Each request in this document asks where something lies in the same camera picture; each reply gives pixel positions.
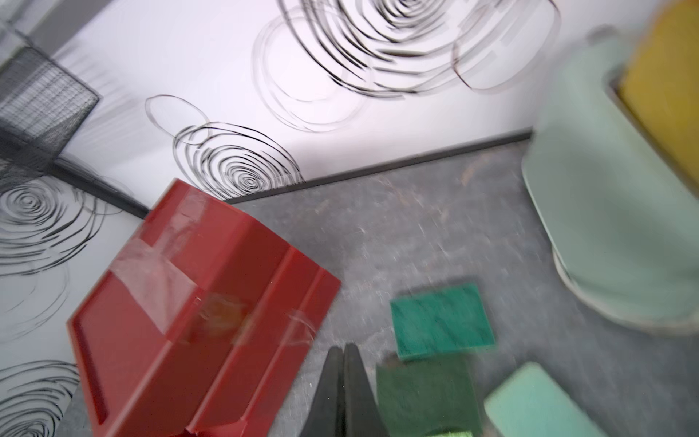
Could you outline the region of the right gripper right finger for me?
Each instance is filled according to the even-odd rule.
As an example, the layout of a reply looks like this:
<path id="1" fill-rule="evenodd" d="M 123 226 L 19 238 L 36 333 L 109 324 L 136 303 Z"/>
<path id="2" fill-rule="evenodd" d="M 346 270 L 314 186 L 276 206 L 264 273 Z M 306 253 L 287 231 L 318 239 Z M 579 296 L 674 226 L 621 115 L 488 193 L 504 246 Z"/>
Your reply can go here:
<path id="1" fill-rule="evenodd" d="M 344 350 L 344 435 L 389 437 L 378 410 L 359 348 L 348 343 Z"/>

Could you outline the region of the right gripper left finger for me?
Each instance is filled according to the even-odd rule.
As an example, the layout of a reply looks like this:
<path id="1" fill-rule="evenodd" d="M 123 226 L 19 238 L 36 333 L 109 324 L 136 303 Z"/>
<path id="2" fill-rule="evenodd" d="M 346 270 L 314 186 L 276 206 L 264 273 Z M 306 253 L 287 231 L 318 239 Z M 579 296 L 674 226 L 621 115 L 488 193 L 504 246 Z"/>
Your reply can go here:
<path id="1" fill-rule="evenodd" d="M 299 437 L 344 435 L 344 351 L 329 349 L 314 394 L 311 409 Z"/>

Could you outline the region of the dark green sponge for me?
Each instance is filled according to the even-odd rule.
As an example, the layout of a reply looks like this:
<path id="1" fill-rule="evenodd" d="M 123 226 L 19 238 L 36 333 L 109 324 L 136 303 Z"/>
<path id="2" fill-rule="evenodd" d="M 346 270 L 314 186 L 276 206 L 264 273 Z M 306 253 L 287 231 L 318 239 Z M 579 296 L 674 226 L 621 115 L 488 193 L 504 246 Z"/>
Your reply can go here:
<path id="1" fill-rule="evenodd" d="M 397 354 L 403 361 L 495 346 L 479 287 L 474 283 L 391 301 Z"/>

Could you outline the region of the red drawer cabinet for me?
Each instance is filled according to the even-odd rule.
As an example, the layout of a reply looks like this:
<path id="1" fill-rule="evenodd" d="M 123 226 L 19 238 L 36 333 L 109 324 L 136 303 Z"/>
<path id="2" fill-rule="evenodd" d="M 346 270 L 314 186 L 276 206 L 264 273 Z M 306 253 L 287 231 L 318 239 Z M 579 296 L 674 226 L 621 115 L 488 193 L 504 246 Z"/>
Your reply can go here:
<path id="1" fill-rule="evenodd" d="M 67 324 L 94 435 L 267 435 L 339 289 L 174 180 Z"/>

